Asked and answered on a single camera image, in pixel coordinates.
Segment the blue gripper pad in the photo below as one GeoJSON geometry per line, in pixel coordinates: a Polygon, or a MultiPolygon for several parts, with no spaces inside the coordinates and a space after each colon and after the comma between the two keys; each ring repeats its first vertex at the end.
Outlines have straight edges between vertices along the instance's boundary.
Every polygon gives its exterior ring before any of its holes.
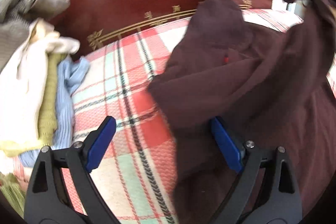
{"type": "Polygon", "coordinates": [[[214,136],[226,163],[230,169],[239,173],[243,169],[242,157],[244,154],[237,148],[217,117],[211,119],[210,123],[212,135],[214,136]]]}
{"type": "Polygon", "coordinates": [[[85,168],[88,173],[91,173],[93,169],[98,168],[116,130],[117,123],[115,118],[107,116],[99,128],[96,131],[91,132],[85,139],[84,149],[85,147],[89,147],[87,151],[84,151],[84,153],[86,152],[87,159],[85,168]]]}

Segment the blue ribbed garment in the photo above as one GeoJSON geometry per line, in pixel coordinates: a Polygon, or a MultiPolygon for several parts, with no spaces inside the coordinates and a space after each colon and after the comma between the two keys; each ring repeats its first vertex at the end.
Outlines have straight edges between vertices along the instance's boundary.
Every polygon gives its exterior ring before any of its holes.
{"type": "MultiPolygon", "coordinates": [[[[71,145],[74,109],[71,95],[78,89],[88,72],[90,63],[83,57],[74,63],[70,56],[59,63],[56,93],[56,117],[58,127],[53,137],[53,150],[68,148],[71,145]]],[[[19,155],[23,166],[33,167],[40,150],[30,150],[19,155]]]]}

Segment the bed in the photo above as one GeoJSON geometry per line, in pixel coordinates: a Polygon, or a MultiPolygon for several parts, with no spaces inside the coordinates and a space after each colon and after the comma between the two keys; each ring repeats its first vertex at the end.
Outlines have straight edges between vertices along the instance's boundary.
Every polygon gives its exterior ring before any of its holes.
{"type": "MultiPolygon", "coordinates": [[[[176,178],[174,138],[164,116],[146,92],[163,72],[203,0],[71,0],[52,20],[63,36],[80,40],[74,56],[86,56],[90,70],[73,95],[73,142],[82,141],[107,115],[117,133],[91,177],[121,223],[177,223],[172,205],[176,178]]],[[[272,0],[234,0],[246,21],[286,32],[302,20],[271,10],[272,0]]],[[[333,90],[334,69],[328,75],[333,90]]],[[[17,158],[1,166],[29,179],[17,158]]],[[[76,211],[85,213],[68,170],[63,170],[76,211]]]]}

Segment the folded clothing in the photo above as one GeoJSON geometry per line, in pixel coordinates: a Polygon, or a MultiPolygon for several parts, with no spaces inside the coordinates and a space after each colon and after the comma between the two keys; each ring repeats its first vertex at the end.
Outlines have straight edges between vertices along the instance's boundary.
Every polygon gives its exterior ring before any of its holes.
{"type": "Polygon", "coordinates": [[[0,0],[0,72],[28,38],[31,22],[51,19],[69,5],[69,0],[0,0]]]}
{"type": "Polygon", "coordinates": [[[20,188],[14,174],[3,175],[0,172],[0,190],[14,210],[23,218],[25,207],[25,192],[20,188]]]}
{"type": "Polygon", "coordinates": [[[174,205],[181,224],[207,223],[235,179],[210,132],[209,120],[218,115],[259,147],[286,148],[304,215],[329,184],[336,103],[326,74],[335,19],[328,0],[311,1],[304,22],[281,33],[244,22],[231,0],[205,0],[164,73],[150,83],[176,138],[174,205]]]}
{"type": "MultiPolygon", "coordinates": [[[[50,130],[47,138],[42,137],[50,140],[47,142],[41,142],[38,132],[38,116],[48,75],[47,54],[75,53],[79,49],[78,40],[60,37],[53,30],[53,26],[43,20],[34,22],[30,28],[31,38],[16,50],[0,74],[0,93],[4,95],[0,97],[0,150],[7,156],[51,145],[50,130]]],[[[56,65],[57,62],[53,63],[55,79],[56,65]]],[[[42,112],[41,128],[46,125],[45,114],[42,112]]]]}
{"type": "MultiPolygon", "coordinates": [[[[78,89],[88,72],[90,63],[85,58],[80,58],[74,63],[70,56],[58,65],[58,83],[56,93],[56,116],[58,127],[53,135],[51,148],[63,149],[71,145],[73,130],[73,103],[71,95],[78,89]]],[[[24,167],[33,167],[40,150],[30,150],[19,155],[24,167]]]]}

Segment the gray garment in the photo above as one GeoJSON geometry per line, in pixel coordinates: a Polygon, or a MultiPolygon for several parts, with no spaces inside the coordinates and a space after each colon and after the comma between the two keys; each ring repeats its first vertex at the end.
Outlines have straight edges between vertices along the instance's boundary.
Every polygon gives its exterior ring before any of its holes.
{"type": "Polygon", "coordinates": [[[0,72],[28,38],[31,22],[39,17],[49,20],[69,5],[69,0],[0,0],[0,72]]]}

